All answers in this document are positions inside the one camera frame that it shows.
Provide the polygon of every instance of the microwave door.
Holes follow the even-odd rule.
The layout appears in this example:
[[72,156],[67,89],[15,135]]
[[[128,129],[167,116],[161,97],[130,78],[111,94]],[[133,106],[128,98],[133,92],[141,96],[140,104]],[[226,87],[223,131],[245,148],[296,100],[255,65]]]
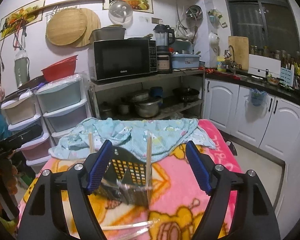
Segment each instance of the microwave door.
[[112,40],[99,43],[102,46],[95,48],[97,80],[150,72],[147,41]]

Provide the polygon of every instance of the screw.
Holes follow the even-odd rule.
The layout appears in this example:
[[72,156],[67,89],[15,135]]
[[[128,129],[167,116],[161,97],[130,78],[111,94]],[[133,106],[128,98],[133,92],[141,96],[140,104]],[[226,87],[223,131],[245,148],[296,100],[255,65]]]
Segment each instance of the screw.
[[76,171],[79,171],[79,170],[81,170],[83,168],[83,165],[81,164],[81,163],[78,163],[78,164],[76,164],[75,166],[74,166],[74,169],[76,170]]
[[216,166],[214,166],[214,168],[215,168],[217,171],[223,171],[223,170],[224,170],[224,166],[221,165],[221,164],[217,164]]
[[254,177],[256,175],[256,172],[254,170],[248,170],[248,174],[251,177]]
[[43,172],[42,172],[42,175],[43,176],[48,176],[50,174],[50,171],[49,170],[44,170]]

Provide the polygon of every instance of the red plastic basin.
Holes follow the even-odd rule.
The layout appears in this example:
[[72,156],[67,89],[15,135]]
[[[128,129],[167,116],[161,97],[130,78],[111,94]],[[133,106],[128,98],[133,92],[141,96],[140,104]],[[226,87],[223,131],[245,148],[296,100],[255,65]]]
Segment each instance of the red plastic basin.
[[47,82],[71,76],[76,67],[77,55],[63,59],[41,70]]

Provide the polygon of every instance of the blue towel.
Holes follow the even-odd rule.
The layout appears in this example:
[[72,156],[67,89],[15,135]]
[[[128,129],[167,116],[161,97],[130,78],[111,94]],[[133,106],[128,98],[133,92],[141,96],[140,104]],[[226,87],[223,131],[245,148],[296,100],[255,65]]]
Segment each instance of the blue towel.
[[192,136],[196,139],[202,138],[198,140],[199,144],[215,149],[214,142],[202,128],[198,128],[198,119],[195,118],[143,121],[87,118],[68,135],[63,136],[49,153],[62,160],[86,158],[90,154],[88,134],[91,132],[96,150],[108,139],[114,146],[125,148],[136,158],[146,162],[148,131],[152,133],[152,162],[161,160]]

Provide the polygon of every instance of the blue gripper pad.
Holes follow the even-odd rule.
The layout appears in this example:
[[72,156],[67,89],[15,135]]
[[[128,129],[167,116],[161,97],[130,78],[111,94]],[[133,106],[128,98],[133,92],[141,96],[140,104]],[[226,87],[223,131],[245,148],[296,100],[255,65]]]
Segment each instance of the blue gripper pad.
[[199,155],[201,153],[198,151],[197,147],[193,141],[189,141],[186,144],[186,157],[191,166],[192,172],[198,182],[201,190],[205,191],[209,195],[212,191],[210,185],[210,175],[206,167],[203,165]]
[[109,160],[112,155],[112,143],[109,140],[106,140],[103,143],[100,150],[98,151],[98,154],[99,156],[88,175],[89,178],[88,178],[87,190],[89,192],[98,189],[101,183],[101,179],[105,174]]

